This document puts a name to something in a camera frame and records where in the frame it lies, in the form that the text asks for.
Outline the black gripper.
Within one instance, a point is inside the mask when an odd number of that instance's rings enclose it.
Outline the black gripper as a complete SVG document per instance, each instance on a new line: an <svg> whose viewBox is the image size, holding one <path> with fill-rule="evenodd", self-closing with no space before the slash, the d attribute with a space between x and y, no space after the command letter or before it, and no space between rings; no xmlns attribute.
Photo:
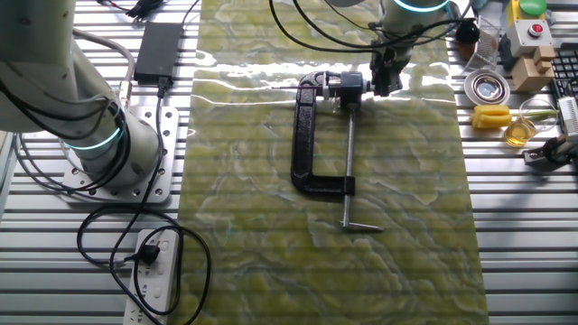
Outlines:
<svg viewBox="0 0 578 325"><path fill-rule="evenodd" d="M403 88L399 77L403 69L402 63L396 48L383 48L373 52L370 68L374 93L381 93L383 97L388 97L391 93Z"/></svg>

